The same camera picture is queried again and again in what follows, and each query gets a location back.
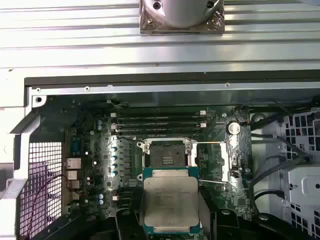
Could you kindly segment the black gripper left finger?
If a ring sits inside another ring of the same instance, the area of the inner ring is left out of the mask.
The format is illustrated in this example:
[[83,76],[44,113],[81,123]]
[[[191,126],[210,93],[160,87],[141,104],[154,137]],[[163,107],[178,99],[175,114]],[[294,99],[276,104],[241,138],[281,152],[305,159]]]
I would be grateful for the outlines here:
[[116,212],[115,216],[96,216],[81,226],[81,240],[144,240],[146,233],[137,215],[129,209]]

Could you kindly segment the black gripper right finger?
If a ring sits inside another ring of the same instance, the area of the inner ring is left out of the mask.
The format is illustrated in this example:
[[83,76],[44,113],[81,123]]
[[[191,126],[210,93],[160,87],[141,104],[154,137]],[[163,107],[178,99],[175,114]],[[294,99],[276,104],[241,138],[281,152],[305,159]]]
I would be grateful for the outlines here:
[[306,240],[308,234],[268,213],[246,220],[227,208],[218,208],[209,191],[199,190],[199,220],[209,240]]

